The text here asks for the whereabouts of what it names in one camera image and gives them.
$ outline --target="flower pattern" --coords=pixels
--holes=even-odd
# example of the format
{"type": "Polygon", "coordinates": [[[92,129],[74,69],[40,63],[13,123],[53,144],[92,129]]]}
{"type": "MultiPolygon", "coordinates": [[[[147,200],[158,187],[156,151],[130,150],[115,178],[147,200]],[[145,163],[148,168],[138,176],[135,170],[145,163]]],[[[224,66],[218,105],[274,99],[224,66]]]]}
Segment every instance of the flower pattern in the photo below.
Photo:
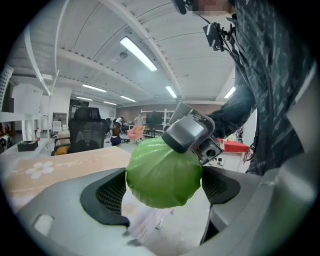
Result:
{"type": "Polygon", "coordinates": [[[53,162],[49,161],[49,162],[36,162],[33,165],[33,168],[30,168],[28,170],[25,171],[26,174],[30,174],[31,175],[31,179],[36,180],[39,179],[41,174],[49,174],[51,173],[54,168],[51,167],[51,165],[53,164],[53,162]]]}

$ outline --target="fluorescent light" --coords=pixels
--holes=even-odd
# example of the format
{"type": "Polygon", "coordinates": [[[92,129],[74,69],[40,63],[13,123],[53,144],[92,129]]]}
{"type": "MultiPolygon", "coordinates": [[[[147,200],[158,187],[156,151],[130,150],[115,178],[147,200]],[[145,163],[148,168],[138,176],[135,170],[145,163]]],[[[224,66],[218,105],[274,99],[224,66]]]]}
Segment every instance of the fluorescent light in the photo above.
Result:
{"type": "Polygon", "coordinates": [[[233,86],[230,91],[226,94],[226,96],[224,96],[225,99],[229,98],[231,96],[231,94],[233,94],[235,92],[236,88],[233,86]]]}
{"type": "Polygon", "coordinates": [[[94,89],[94,90],[97,90],[97,91],[100,91],[100,92],[103,92],[103,93],[106,93],[106,92],[107,92],[106,90],[102,90],[102,89],[100,89],[100,88],[93,87],[93,86],[87,85],[87,84],[83,84],[82,86],[83,86],[83,87],[87,87],[87,88],[89,88],[89,89],[94,89]]]}
{"type": "Polygon", "coordinates": [[[128,100],[128,101],[131,101],[131,102],[136,102],[134,99],[131,99],[131,98],[127,98],[127,97],[125,97],[125,96],[120,96],[121,98],[124,98],[124,99],[126,99],[126,100],[128,100]]]}
{"type": "Polygon", "coordinates": [[[43,79],[52,80],[52,75],[50,74],[41,74],[43,79]]]}
{"type": "Polygon", "coordinates": [[[107,103],[107,104],[111,104],[111,105],[117,105],[117,104],[114,104],[114,103],[111,103],[111,102],[107,102],[107,101],[104,101],[103,103],[107,103]]]}
{"type": "Polygon", "coordinates": [[[81,99],[81,100],[92,101],[92,99],[90,99],[90,98],[82,98],[82,97],[77,97],[77,98],[81,99]]]}
{"type": "Polygon", "coordinates": [[[177,97],[174,90],[172,90],[172,88],[170,86],[166,86],[165,88],[169,91],[169,93],[172,95],[172,97],[174,97],[174,98],[177,97]]]}
{"type": "Polygon", "coordinates": [[[120,41],[125,48],[132,52],[144,65],[146,65],[151,71],[156,71],[157,67],[151,62],[151,60],[143,53],[139,47],[131,41],[127,36],[120,41]]]}

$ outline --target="ceiling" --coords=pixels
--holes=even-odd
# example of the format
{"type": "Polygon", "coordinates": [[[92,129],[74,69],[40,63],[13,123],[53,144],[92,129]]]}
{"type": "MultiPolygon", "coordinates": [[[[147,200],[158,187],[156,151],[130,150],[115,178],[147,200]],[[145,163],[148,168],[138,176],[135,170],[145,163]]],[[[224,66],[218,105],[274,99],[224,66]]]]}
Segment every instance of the ceiling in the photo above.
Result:
{"type": "MultiPolygon", "coordinates": [[[[209,17],[228,28],[225,16],[209,17]]],[[[50,87],[72,87],[72,98],[85,97],[119,106],[174,103],[178,100],[223,102],[233,86],[234,64],[226,52],[209,47],[206,22],[188,12],[180,15],[171,0],[54,0],[30,23],[36,66],[50,87]],[[150,71],[120,44],[135,42],[158,68],[150,71]],[[107,90],[106,93],[82,84],[107,90]]],[[[12,48],[8,64],[12,81],[43,88],[35,76],[25,37],[12,48]]]]}

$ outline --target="wooden tabletop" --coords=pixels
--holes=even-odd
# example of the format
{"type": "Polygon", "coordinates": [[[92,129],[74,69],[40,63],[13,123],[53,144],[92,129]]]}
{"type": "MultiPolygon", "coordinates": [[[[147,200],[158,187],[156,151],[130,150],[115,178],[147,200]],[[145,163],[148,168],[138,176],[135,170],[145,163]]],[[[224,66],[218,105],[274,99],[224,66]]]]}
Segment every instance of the wooden tabletop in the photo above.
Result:
{"type": "Polygon", "coordinates": [[[116,146],[80,153],[20,160],[4,189],[14,208],[20,208],[48,186],[93,174],[125,168],[131,154],[116,146]]]}

